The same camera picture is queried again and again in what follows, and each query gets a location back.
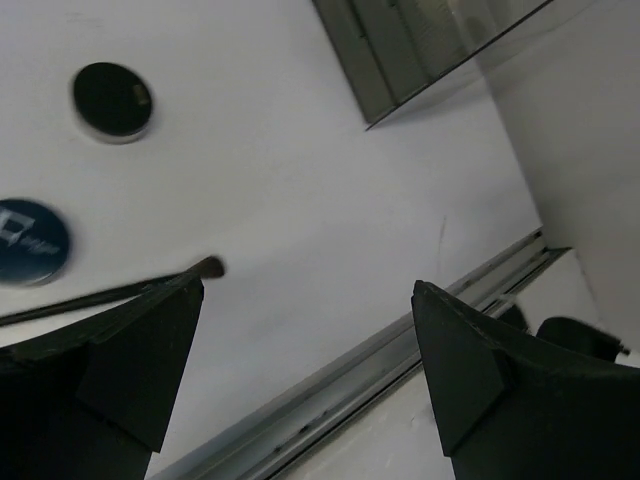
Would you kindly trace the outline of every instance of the black circular disc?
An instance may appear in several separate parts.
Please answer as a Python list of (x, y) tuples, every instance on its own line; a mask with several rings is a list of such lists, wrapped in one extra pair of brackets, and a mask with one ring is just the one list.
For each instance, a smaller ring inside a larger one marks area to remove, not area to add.
[(0, 200), (0, 283), (40, 283), (62, 269), (70, 251), (58, 214), (31, 200)]
[(93, 63), (80, 70), (73, 80), (73, 101), (86, 125), (116, 141), (138, 138), (153, 112), (144, 81), (114, 63)]

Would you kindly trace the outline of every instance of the blue circular sign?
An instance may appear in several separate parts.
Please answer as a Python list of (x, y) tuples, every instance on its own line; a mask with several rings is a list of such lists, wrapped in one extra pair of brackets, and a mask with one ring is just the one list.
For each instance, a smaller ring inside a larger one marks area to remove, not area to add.
[(33, 285), (69, 259), (69, 230), (51, 209), (31, 200), (0, 200), (0, 283)]

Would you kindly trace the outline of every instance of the white wall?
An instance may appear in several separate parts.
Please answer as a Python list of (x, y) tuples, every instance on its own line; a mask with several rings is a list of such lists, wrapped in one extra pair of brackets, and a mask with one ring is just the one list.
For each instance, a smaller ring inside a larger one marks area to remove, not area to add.
[(635, 348), (639, 21), (640, 2), (599, 0), (489, 75), (547, 238), (577, 248), (603, 321)]
[[(568, 252), (515, 298), (535, 334), (550, 316), (601, 328), (574, 252)], [(623, 359), (637, 362), (640, 356)], [(420, 370), (405, 385), (329, 438), (279, 480), (453, 480), (442, 453), (429, 390)]]
[[(211, 253), (228, 264), (206, 285), (149, 475), (175, 478), (406, 314), (417, 278), (447, 285), (539, 226), (483, 82), (365, 133), (310, 0), (7, 0), (0, 13), (0, 194), (59, 208), (76, 245), (55, 282), (1, 289), (0, 313)], [(72, 120), (72, 76), (104, 60), (157, 99), (131, 145)], [(50, 328), (20, 325), (10, 341)]]
[(282, 480), (454, 480), (420, 370)]

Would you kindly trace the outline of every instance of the black object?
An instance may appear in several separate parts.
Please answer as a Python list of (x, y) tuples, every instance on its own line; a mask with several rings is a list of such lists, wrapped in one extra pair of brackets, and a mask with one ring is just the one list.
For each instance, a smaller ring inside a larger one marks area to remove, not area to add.
[(114, 63), (80, 70), (73, 80), (73, 101), (84, 124), (107, 142), (139, 138), (153, 113), (153, 97), (142, 78)]
[(498, 320), (517, 328), (522, 332), (529, 332), (529, 324), (524, 318), (522, 310), (517, 305), (511, 305), (509, 309), (498, 317)]
[(142, 480), (159, 451), (203, 300), (193, 270), (0, 350), (0, 478)]
[[(215, 279), (224, 276), (225, 266), (219, 257), (207, 257), (191, 267), (189, 271), (197, 273), (203, 279)], [(173, 280), (179, 275), (183, 275), (183, 273), (142, 280), (129, 285), (123, 285), (109, 290), (103, 290), (89, 295), (84, 295), (82, 297), (73, 298), (71, 300), (65, 300), (64, 302), (54, 303), (45, 307), (5, 315), (0, 317), (0, 327), (29, 320), (37, 320), (39, 318), (50, 317), (52, 315), (59, 315), (61, 313), (73, 312), (75, 310), (97, 307), (99, 305), (118, 302), (120, 300), (126, 300), (128, 298), (141, 295), (149, 291), (151, 288)]]
[(568, 317), (546, 319), (536, 336), (573, 352), (608, 362), (615, 362), (621, 352), (628, 353), (616, 337)]
[(69, 259), (71, 237), (62, 218), (32, 200), (0, 200), (0, 283), (33, 285)]
[(458, 480), (640, 478), (640, 370), (572, 352), (416, 283), (413, 315)]

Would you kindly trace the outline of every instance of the gray wall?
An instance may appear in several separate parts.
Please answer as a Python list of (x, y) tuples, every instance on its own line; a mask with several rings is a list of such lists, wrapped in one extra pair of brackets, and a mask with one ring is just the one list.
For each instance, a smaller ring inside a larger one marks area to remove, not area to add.
[(600, 0), (488, 74), (548, 238), (577, 248), (603, 321), (635, 348), (639, 20), (640, 2)]

